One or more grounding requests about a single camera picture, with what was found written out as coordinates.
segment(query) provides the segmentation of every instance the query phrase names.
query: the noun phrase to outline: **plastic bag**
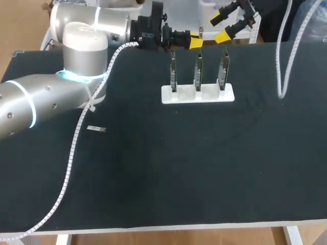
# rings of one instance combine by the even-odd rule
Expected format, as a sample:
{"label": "plastic bag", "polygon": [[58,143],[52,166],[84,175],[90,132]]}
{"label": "plastic bag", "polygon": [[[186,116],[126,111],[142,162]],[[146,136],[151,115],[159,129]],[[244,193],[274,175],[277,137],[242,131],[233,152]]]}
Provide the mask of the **plastic bag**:
{"label": "plastic bag", "polygon": [[[300,26],[315,0],[303,2],[293,20],[289,40],[294,41]],[[302,36],[303,41],[324,41],[327,42],[327,1],[323,1],[309,21]]]}

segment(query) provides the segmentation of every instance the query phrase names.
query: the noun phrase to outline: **white 3d-printed holder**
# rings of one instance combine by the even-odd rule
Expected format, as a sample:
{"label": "white 3d-printed holder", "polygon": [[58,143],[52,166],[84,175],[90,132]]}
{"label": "white 3d-printed holder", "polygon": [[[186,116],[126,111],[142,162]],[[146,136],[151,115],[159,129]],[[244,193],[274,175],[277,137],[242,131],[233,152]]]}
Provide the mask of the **white 3d-printed holder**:
{"label": "white 3d-printed holder", "polygon": [[193,84],[178,85],[175,52],[171,53],[171,58],[171,84],[161,87],[161,100],[163,104],[216,103],[233,102],[235,100],[232,85],[225,83],[229,66],[227,50],[225,57],[220,62],[218,78],[215,84],[202,84],[202,55],[200,53],[195,64]]}
{"label": "white 3d-printed holder", "polygon": [[226,83],[225,90],[220,90],[218,79],[216,84],[202,84],[201,91],[196,91],[195,84],[178,85],[173,92],[170,85],[161,87],[163,104],[233,102],[233,87]]}

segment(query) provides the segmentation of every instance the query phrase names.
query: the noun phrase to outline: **table leg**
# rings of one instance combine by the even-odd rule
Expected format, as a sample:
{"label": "table leg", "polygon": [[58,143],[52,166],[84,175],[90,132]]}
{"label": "table leg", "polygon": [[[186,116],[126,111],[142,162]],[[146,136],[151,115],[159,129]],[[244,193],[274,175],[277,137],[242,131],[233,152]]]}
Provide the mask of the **table leg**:
{"label": "table leg", "polygon": [[297,226],[284,226],[287,245],[303,245]]}
{"label": "table leg", "polygon": [[56,245],[71,245],[73,235],[58,235]]}
{"label": "table leg", "polygon": [[8,245],[25,245],[21,240],[8,241]]}

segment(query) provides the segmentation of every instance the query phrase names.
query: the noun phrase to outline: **small label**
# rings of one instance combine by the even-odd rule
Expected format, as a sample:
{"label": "small label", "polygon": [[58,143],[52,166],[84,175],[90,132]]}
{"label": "small label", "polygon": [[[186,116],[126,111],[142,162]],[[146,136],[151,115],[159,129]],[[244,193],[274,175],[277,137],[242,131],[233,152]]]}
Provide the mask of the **small label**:
{"label": "small label", "polygon": [[106,128],[100,128],[100,127],[95,127],[95,126],[87,126],[87,129],[102,132],[102,133],[105,133],[107,130]]}

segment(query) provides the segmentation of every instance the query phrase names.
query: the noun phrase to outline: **table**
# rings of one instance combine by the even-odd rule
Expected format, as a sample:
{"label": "table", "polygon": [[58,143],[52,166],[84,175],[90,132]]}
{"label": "table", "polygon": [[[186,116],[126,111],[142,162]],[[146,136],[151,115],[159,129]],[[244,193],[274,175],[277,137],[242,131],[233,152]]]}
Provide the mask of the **table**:
{"label": "table", "polygon": [[[84,121],[62,204],[39,234],[325,221],[326,44],[300,46],[284,100],[276,92],[275,44],[227,48],[236,100],[193,105],[161,103],[169,54],[124,51],[106,100]],[[222,49],[203,49],[203,83],[215,82]],[[282,46],[282,67],[290,49]],[[196,56],[177,51],[179,84],[191,83]],[[17,54],[3,81],[62,66],[60,51]],[[80,112],[0,141],[1,233],[29,229],[54,204]]]}

